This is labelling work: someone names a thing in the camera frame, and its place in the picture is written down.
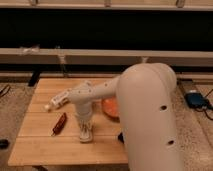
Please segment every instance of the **sausage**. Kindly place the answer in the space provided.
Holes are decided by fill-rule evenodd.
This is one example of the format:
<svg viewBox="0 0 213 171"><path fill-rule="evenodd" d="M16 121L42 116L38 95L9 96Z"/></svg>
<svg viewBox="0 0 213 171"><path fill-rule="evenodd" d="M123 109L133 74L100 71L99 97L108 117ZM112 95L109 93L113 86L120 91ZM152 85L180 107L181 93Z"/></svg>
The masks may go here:
<svg viewBox="0 0 213 171"><path fill-rule="evenodd" d="M52 136L60 134L61 130L64 128L66 121L67 121L67 115L66 113L63 113L52 130L53 131Z"/></svg>

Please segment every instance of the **white cylinder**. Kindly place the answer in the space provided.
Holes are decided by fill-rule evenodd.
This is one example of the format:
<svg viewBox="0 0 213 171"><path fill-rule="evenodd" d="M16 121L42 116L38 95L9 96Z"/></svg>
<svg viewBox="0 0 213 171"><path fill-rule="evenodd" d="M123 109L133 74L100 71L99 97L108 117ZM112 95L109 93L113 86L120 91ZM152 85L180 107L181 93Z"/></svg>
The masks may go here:
<svg viewBox="0 0 213 171"><path fill-rule="evenodd" d="M120 77L116 97L131 171L182 171L169 92L174 72L164 64L139 64Z"/></svg>

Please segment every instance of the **black wall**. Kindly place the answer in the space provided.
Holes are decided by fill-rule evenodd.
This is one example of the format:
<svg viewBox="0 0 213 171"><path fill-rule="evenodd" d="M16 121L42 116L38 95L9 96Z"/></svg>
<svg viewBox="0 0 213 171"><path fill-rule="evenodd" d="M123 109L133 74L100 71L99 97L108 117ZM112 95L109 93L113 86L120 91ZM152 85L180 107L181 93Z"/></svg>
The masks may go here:
<svg viewBox="0 0 213 171"><path fill-rule="evenodd" d="M0 9L0 48L213 50L213 12Z"/></svg>

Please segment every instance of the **wooden tabletop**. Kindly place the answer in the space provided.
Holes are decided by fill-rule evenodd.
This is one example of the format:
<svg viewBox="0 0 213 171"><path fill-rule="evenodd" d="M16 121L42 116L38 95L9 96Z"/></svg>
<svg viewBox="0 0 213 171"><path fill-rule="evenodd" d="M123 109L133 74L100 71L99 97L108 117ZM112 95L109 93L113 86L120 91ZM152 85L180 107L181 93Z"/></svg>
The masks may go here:
<svg viewBox="0 0 213 171"><path fill-rule="evenodd" d="M29 0L0 0L0 7L25 7L33 8ZM104 8L106 4L110 4L111 7L159 7L171 9L176 8L177 0L39 0L36 3L36 8ZM211 9L212 0L185 0L184 7L191 9Z"/></svg>
<svg viewBox="0 0 213 171"><path fill-rule="evenodd" d="M79 142L79 127L73 104L47 113L44 105L57 93L75 87L85 79L41 79L24 117L8 164L78 165L127 163L124 145L117 140L120 124L102 113L100 100L94 102L92 143ZM87 79L98 84L107 79ZM68 121L60 135L51 137L52 128L63 112Z"/></svg>

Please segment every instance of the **screw hole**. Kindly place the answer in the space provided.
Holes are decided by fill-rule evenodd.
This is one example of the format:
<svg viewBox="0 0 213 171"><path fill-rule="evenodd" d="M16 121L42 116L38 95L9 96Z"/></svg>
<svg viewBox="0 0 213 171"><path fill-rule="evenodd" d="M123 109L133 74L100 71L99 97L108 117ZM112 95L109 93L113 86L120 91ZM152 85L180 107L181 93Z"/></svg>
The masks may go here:
<svg viewBox="0 0 213 171"><path fill-rule="evenodd" d="M91 86L91 83L90 83L90 82L87 82L87 85L88 85L88 86Z"/></svg>
<svg viewBox="0 0 213 171"><path fill-rule="evenodd" d="M166 110L167 109L167 106L166 105L163 105L160 107L160 110Z"/></svg>
<svg viewBox="0 0 213 171"><path fill-rule="evenodd" d="M174 140L171 140L171 141L167 142L167 145L168 145L168 146L171 146L171 145L173 145L174 143L175 143L175 141L174 141Z"/></svg>

